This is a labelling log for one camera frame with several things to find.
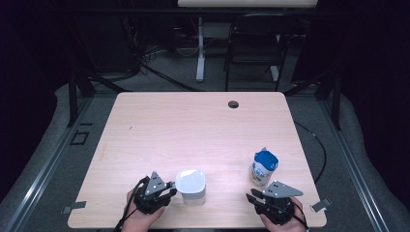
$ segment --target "white desk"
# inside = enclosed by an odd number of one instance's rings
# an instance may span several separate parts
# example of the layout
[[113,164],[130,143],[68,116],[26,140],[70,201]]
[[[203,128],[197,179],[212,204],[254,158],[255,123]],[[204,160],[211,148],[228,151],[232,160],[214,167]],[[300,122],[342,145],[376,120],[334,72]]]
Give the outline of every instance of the white desk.
[[[236,101],[238,108],[228,103]],[[153,228],[261,228],[246,193],[253,156],[267,147],[279,160],[276,179],[301,190],[310,227],[326,224],[286,99],[281,93],[123,93],[112,108],[100,143],[76,198],[72,228],[113,228],[126,194],[157,171],[165,182],[180,170],[206,173],[206,203],[186,206],[171,198]]]
[[[185,8],[315,8],[317,0],[178,0],[179,7]],[[198,65],[196,81],[202,82],[205,73],[205,54],[203,47],[203,22],[198,23]],[[277,69],[271,69],[278,76]]]
[[192,8],[314,8],[317,0],[178,0]]

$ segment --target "gray carpet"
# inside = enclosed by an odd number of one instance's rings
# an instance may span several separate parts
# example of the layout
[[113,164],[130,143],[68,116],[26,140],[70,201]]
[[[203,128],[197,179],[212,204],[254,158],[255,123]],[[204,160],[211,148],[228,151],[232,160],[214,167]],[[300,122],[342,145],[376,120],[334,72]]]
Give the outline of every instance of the gray carpet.
[[[205,80],[202,83],[195,81],[196,55],[186,57],[179,53],[158,52],[156,55],[151,56],[152,60],[148,66],[194,88],[204,91],[223,91],[223,48],[221,47],[223,46],[219,46],[218,42],[213,42],[207,47]],[[289,78],[292,75],[292,68],[296,62],[297,54],[297,47],[290,50],[290,56],[283,73],[283,81],[279,88],[281,92],[293,86]],[[232,70],[233,75],[237,74],[233,78],[248,78],[246,74],[249,73],[249,69],[236,69]],[[270,74],[268,72],[264,73],[263,70],[264,68],[251,72],[252,76],[250,78],[253,78],[252,83],[254,84],[238,82],[235,83],[235,86],[232,86],[231,91],[272,91],[271,83],[256,83],[257,80],[271,78]],[[107,75],[106,77],[112,78],[115,75]],[[115,83],[137,92],[184,91],[144,69],[132,78]],[[115,94],[111,90],[97,82],[94,85],[98,93],[91,100],[89,107],[84,111],[75,128],[79,132],[88,132],[87,140],[84,145],[67,145],[64,147],[58,168],[48,182],[34,211],[27,219],[24,231],[82,231],[69,228],[67,225],[69,215],[61,214],[61,211],[63,207],[70,206],[76,199],[88,165],[97,148],[110,109],[115,101]],[[326,213],[327,224],[323,228],[313,228],[311,231],[374,231],[361,197],[346,170],[340,146],[331,130],[332,125],[326,120],[328,115],[320,107],[322,102],[316,101],[312,95],[315,88],[315,86],[311,86],[297,96],[287,98],[294,120],[314,132],[323,143],[327,153],[326,168],[316,186],[319,196],[329,198],[333,204],[328,207]],[[47,158],[52,156],[57,149],[57,143],[66,131],[65,126],[69,122],[68,87],[62,87],[56,92],[56,95],[59,100],[58,107],[42,143],[14,188],[1,204],[1,231],[4,231],[7,227],[24,195],[28,192]],[[406,231],[410,226],[408,211],[387,190],[377,171],[368,161],[363,146],[360,125],[354,114],[354,108],[346,98],[342,98],[340,120],[342,133],[363,172],[371,192],[374,194],[376,203],[379,205],[390,230]],[[298,125],[296,125],[296,128],[312,176],[315,178],[319,175],[324,161],[323,150],[310,132]]]

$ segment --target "person's hand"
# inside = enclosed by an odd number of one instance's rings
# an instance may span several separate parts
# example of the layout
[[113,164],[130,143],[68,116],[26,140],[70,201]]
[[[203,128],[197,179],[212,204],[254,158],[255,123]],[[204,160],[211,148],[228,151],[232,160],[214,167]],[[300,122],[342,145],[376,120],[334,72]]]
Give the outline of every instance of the person's hand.
[[[130,200],[132,194],[132,190],[127,193],[127,202]],[[129,211],[127,215],[129,215],[132,211],[136,209],[135,204],[131,203]],[[136,210],[133,212],[130,217],[128,217],[123,224],[123,228],[121,232],[146,232],[151,227],[151,225],[161,217],[163,212],[165,211],[165,207],[159,208],[151,215],[145,215]]]
[[[291,200],[293,203],[298,205],[302,210],[302,203],[296,199],[295,197],[291,197]],[[295,216],[304,220],[304,217],[302,215],[302,212],[298,209],[298,207],[295,206]],[[306,229],[304,226],[297,221],[296,219],[292,218],[288,222],[286,222],[283,225],[275,225],[273,224],[268,217],[265,215],[261,214],[260,219],[262,220],[263,224],[265,224],[266,228],[271,231],[271,232],[306,232]]]

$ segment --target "cable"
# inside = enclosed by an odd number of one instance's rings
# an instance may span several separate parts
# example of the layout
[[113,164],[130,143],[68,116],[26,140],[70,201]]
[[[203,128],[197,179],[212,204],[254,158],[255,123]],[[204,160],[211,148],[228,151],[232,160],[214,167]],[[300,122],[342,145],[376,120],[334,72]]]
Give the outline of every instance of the cable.
[[120,81],[120,80],[125,80],[125,79],[130,79],[131,77],[137,75],[139,72],[139,68],[135,69],[127,74],[121,75],[121,76],[116,76],[116,77],[105,77],[104,79],[109,80],[111,82],[116,82],[116,81]]
[[[215,41],[219,41],[219,39],[211,39],[208,43],[204,44],[204,47],[212,44]],[[184,49],[194,49],[194,51],[190,54],[185,54],[184,52],[182,52],[182,50],[184,50]],[[189,57],[189,56],[194,55],[198,51],[198,49],[199,49],[199,46],[197,46],[197,47],[177,47],[178,53],[182,56],[185,56],[185,57]]]
[[139,186],[140,186],[144,181],[146,181],[146,179],[147,179],[147,177],[144,178],[144,179],[142,179],[142,180],[140,180],[140,181],[138,182],[138,184],[136,184],[135,188],[133,188],[132,193],[131,193],[131,196],[130,196],[130,199],[129,199],[128,203],[127,203],[126,209],[124,210],[123,217],[121,217],[121,219],[118,221],[118,223],[117,223],[117,225],[115,226],[113,232],[120,232],[120,231],[121,231],[121,228],[122,228],[123,225],[124,225],[124,221],[126,221],[126,219],[129,218],[129,217],[137,210],[137,209],[135,209],[135,210],[133,210],[129,215],[127,215],[128,210],[130,209],[130,205],[131,205],[131,203],[132,203],[132,201],[133,201],[133,198],[135,197],[136,191],[138,190]]
[[[193,22],[193,20],[192,20],[192,18],[191,18],[191,17],[190,17],[190,22],[192,23],[192,26],[193,26],[193,28],[195,29],[196,36],[199,36],[198,30],[196,29],[196,27],[195,27],[195,23]],[[198,51],[198,49],[199,49],[199,45],[198,45],[196,48],[192,48],[192,49],[195,49],[195,51],[194,51],[194,52],[192,52],[192,53],[190,53],[190,54],[185,54],[184,52],[182,52],[182,51],[181,51],[182,49],[183,49],[183,48],[179,48],[179,47],[177,47],[177,51],[178,51],[178,53],[179,53],[180,55],[182,55],[182,56],[189,57],[189,56],[194,55],[194,54],[196,53],[196,51]]]
[[158,71],[156,71],[156,70],[153,70],[152,68],[148,67],[147,65],[145,65],[145,64],[143,64],[143,63],[141,63],[141,67],[144,67],[144,68],[145,68],[146,70],[148,70],[149,72],[151,72],[151,73],[153,73],[153,74],[159,76],[160,78],[162,78],[162,79],[164,79],[164,80],[169,81],[171,84],[173,84],[173,85],[175,85],[175,86],[177,86],[177,87],[180,87],[180,88],[182,88],[182,89],[184,89],[184,90],[188,90],[188,91],[192,91],[192,92],[204,92],[203,90],[196,89],[196,88],[190,87],[189,85],[186,85],[186,84],[184,84],[184,83],[181,83],[181,82],[179,82],[179,81],[177,81],[177,80],[175,80],[175,79],[173,79],[173,78],[171,78],[171,77],[165,75],[165,74],[162,73],[162,72],[158,72]]
[[307,129],[305,126],[303,126],[302,124],[300,124],[300,123],[298,123],[298,122],[296,122],[296,121],[293,121],[293,122],[294,122],[296,125],[298,125],[299,127],[303,128],[303,129],[305,129],[307,132],[309,132],[309,133],[316,139],[316,141],[319,143],[319,145],[322,147],[324,159],[323,159],[322,169],[320,170],[319,175],[317,175],[317,177],[314,179],[314,183],[316,184],[316,183],[319,181],[320,177],[322,176],[323,171],[325,170],[326,163],[327,163],[327,159],[328,159],[328,154],[326,153],[325,146],[324,146],[323,143],[319,140],[319,138],[316,136],[316,134],[315,134],[314,132],[310,131],[310,130]]
[[308,231],[308,223],[307,223],[307,219],[306,219],[306,217],[305,217],[304,211],[303,211],[303,210],[301,209],[301,207],[299,207],[297,204],[295,204],[295,203],[293,203],[293,204],[294,204],[296,207],[298,207],[298,209],[301,211],[302,216],[304,217],[304,220],[305,220],[305,221],[303,221],[303,220],[300,219],[299,217],[295,216],[295,214],[290,214],[289,212],[287,212],[286,210],[282,209],[282,208],[279,207],[279,206],[276,206],[276,205],[271,205],[271,206],[274,207],[276,210],[278,210],[278,211],[280,211],[280,212],[282,212],[282,213],[285,213],[285,214],[287,214],[287,215],[293,217],[293,218],[296,219],[297,221],[299,221],[299,222],[304,226],[304,228],[306,229],[306,231]]

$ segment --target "chair leg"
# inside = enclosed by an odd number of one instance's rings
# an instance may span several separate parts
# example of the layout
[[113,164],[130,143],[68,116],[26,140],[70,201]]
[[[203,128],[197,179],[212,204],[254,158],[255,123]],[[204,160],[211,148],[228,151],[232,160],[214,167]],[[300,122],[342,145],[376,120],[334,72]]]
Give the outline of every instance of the chair leg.
[[280,64],[279,70],[278,70],[278,80],[277,80],[277,85],[275,86],[275,92],[278,91],[279,89],[279,84],[280,84],[280,78],[281,78],[281,73],[283,70],[283,65],[284,65],[284,61]]
[[225,62],[223,63],[223,71],[226,71],[226,66],[228,65],[228,58],[225,58]]
[[226,62],[225,92],[228,91],[228,83],[229,83],[229,62]]
[[266,68],[266,70],[265,70],[264,73],[267,73],[267,72],[271,69],[271,67],[272,67],[272,66],[268,66],[268,68]]

